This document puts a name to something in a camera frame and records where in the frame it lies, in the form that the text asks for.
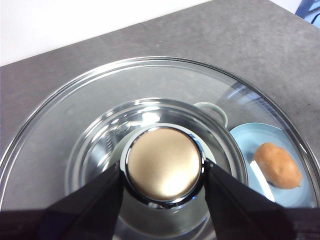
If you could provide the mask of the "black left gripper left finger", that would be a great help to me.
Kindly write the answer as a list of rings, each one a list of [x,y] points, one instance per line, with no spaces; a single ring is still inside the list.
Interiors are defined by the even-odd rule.
[[[2,240],[110,240],[123,200],[120,167],[113,164],[92,181],[44,209],[0,213]]]

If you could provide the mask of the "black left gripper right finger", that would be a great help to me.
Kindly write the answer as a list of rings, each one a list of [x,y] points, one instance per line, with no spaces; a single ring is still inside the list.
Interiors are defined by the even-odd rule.
[[[318,240],[319,208],[285,208],[207,162],[205,200],[219,240]]]

